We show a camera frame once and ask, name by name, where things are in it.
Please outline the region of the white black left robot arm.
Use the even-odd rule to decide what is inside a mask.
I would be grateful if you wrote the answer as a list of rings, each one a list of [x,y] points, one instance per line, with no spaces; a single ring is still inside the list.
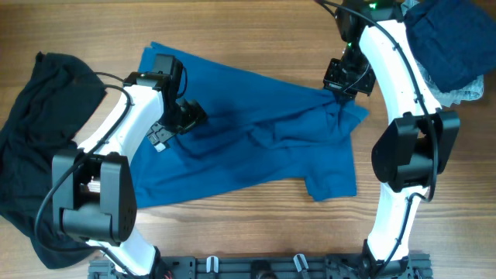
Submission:
[[[54,229],[86,250],[102,251],[116,277],[172,276],[160,251],[135,227],[130,162],[142,139],[161,152],[207,119],[195,100],[184,100],[187,82],[175,56],[157,55],[151,71],[132,72],[117,86],[118,104],[91,137],[53,158],[53,187],[44,203],[52,205]]]

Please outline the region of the blue polo shirt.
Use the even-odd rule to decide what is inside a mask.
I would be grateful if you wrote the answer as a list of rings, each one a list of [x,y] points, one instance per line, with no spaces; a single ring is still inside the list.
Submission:
[[[264,77],[151,43],[139,68],[169,54],[187,69],[181,84],[208,118],[162,152],[145,139],[131,163],[141,208],[302,178],[317,202],[354,196],[351,133],[367,117],[327,90]]]

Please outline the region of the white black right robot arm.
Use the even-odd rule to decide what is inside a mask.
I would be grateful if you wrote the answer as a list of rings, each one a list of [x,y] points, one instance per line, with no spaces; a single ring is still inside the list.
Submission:
[[[400,274],[412,258],[409,233],[420,202],[433,199],[450,157],[460,119],[445,111],[425,84],[396,1],[320,1],[335,19],[346,48],[330,61],[323,84],[344,101],[377,84],[388,126],[371,152],[381,183],[374,226],[363,245],[369,277]]]

